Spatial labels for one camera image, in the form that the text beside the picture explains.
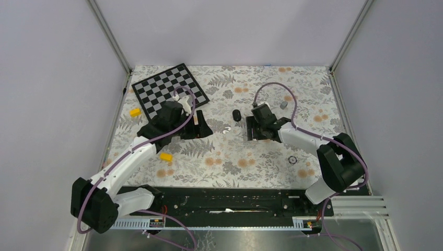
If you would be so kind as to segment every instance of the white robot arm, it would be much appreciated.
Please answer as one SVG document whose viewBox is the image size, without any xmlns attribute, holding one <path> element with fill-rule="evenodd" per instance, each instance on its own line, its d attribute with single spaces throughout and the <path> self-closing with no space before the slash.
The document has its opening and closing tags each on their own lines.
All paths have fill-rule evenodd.
<svg viewBox="0 0 443 251">
<path fill-rule="evenodd" d="M 296 130 L 287 118 L 277 119 L 267 104 L 253 108 L 252 113 L 253 116 L 247 117 L 249 140 L 272 139 L 297 146 L 319 158 L 322 177 L 305 192 L 312 204 L 319 204 L 334 193 L 356 185 L 364 174 L 363 167 L 350 153 L 327 140 Z M 340 133 L 334 139 L 360 156 L 349 135 Z"/>
<path fill-rule="evenodd" d="M 170 134 L 186 121 L 189 112 L 187 98 L 163 103 L 158 115 L 138 131 L 137 137 L 114 162 L 89 180 L 78 178 L 74 182 L 71 214 L 75 217 L 80 215 L 82 205 L 93 186 L 96 188 L 86 202 L 81 220 L 98 233 L 107 231 L 118 217 L 150 208 L 155 198 L 152 191 L 138 188 L 126 193 L 118 192 L 136 169 L 169 144 L 173 136 L 188 140 L 213 134 L 200 110 L 196 112 L 197 125 L 191 119 L 176 133 Z"/>
</svg>

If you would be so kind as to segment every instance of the white wall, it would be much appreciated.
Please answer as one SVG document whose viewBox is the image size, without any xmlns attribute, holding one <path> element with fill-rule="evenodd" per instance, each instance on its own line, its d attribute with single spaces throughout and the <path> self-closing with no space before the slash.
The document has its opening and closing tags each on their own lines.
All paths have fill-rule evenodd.
<svg viewBox="0 0 443 251">
<path fill-rule="evenodd" d="M 365 0 L 97 0 L 135 65 L 330 65 Z"/>
<path fill-rule="evenodd" d="M 443 2 L 376 1 L 336 72 L 402 250 L 441 250 Z"/>
<path fill-rule="evenodd" d="M 125 73 L 86 1 L 0 1 L 0 250 L 63 249 Z"/>
</svg>

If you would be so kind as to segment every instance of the chessboard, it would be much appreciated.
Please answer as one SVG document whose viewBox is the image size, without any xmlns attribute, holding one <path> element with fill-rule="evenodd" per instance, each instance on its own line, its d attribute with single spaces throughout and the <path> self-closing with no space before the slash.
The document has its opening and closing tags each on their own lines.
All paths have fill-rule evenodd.
<svg viewBox="0 0 443 251">
<path fill-rule="evenodd" d="M 151 121 L 163 102 L 173 101 L 173 92 L 177 86 L 186 86 L 194 93 L 196 107 L 209 102 L 209 98 L 184 64 L 137 82 L 132 88 L 146 117 Z M 177 94 L 180 98 L 188 95 L 184 89 L 178 89 Z"/>
</svg>

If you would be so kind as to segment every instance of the yellow block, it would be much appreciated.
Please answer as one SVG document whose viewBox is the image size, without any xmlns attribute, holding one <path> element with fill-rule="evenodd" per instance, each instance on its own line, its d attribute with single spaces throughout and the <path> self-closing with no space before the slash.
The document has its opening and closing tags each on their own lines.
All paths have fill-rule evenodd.
<svg viewBox="0 0 443 251">
<path fill-rule="evenodd" d="M 129 112 L 129 115 L 131 115 L 131 117 L 137 117 L 138 115 L 140 115 L 140 114 L 142 114 L 142 111 L 140 111 L 140 109 L 139 108 L 136 108 L 136 109 L 134 109 L 134 110 L 131 110 L 130 112 Z"/>
<path fill-rule="evenodd" d="M 160 154 L 160 159 L 164 160 L 164 161 L 172 161 L 172 155 L 167 154 L 167 153 L 161 153 Z"/>
</svg>

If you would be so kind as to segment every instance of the floral patterned mat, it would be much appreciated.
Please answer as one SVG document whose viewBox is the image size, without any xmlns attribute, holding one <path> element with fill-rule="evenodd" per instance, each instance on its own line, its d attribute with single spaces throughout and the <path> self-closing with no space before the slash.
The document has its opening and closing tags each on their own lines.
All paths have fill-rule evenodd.
<svg viewBox="0 0 443 251">
<path fill-rule="evenodd" d="M 137 66 L 131 84 L 168 68 Z M 329 135 L 344 131 L 325 67 L 189 66 L 189 70 L 210 99 L 199 109 L 214 134 L 196 140 L 173 139 L 161 151 L 172 154 L 172 162 L 153 157 L 138 168 L 126 185 L 306 189 L 320 177 L 317 158 L 297 146 L 269 140 L 247 141 L 245 117 L 252 115 L 256 90 L 267 82 L 280 82 L 296 95 L 299 126 Z M 289 104 L 282 110 L 279 106 L 284 100 Z M 294 107 L 290 94 L 279 86 L 265 87 L 258 101 L 267 101 L 278 118 L 289 118 Z M 148 122 L 144 114 L 135 118 L 129 115 L 135 108 L 140 104 L 130 87 L 105 166 L 129 146 Z M 232 118 L 234 109 L 241 111 L 240 122 Z M 231 127 L 231 131 L 223 134 L 225 127 Z M 291 156 L 296 163 L 288 161 Z"/>
</svg>

